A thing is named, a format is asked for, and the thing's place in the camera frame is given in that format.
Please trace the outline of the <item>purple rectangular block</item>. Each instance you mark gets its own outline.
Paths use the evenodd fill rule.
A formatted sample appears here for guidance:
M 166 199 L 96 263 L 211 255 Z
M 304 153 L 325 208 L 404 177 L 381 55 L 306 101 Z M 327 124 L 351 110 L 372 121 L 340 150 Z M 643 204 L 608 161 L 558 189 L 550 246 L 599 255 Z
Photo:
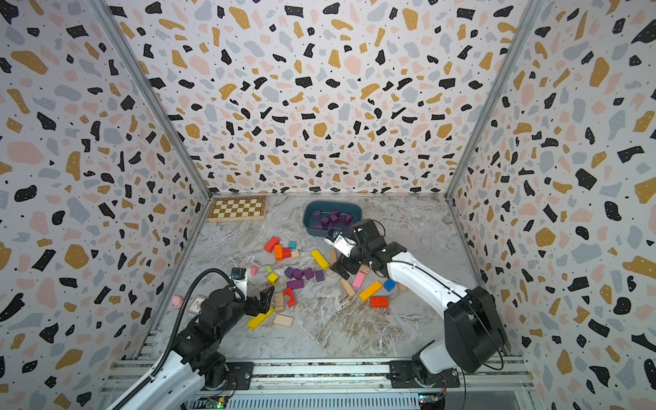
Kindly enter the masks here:
M 304 281 L 302 279 L 291 280 L 287 282 L 287 288 L 292 290 L 302 289 L 304 287 Z

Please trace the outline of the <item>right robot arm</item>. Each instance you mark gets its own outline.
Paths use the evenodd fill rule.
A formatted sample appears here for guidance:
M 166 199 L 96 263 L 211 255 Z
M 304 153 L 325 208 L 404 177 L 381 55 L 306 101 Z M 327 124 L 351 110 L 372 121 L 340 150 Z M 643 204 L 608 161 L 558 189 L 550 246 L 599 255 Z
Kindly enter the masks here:
M 425 266 L 401 244 L 388 244 L 374 220 L 362 220 L 346 234 L 331 229 L 325 241 L 341 254 L 331 266 L 341 276 L 367 266 L 404 285 L 441 317 L 444 338 L 417 352 L 410 369 L 400 372 L 398 379 L 425 387 L 445 384 L 443 372 L 459 367 L 464 373 L 474 373 L 502 354 L 507 334 L 494 298 L 483 287 L 459 285 Z

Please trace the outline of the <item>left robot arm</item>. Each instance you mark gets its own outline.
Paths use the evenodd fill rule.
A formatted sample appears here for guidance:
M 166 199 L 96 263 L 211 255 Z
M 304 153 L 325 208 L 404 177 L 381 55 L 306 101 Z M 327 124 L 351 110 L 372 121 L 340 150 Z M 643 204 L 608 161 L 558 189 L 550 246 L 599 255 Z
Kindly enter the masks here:
M 227 333 L 249 315 L 270 311 L 274 288 L 259 297 L 246 297 L 237 287 L 213 291 L 200 314 L 169 340 L 160 360 L 149 373 L 110 406 L 112 409 L 181 409 L 204 388 L 222 389 L 237 384 L 228 375 L 226 357 L 219 352 Z

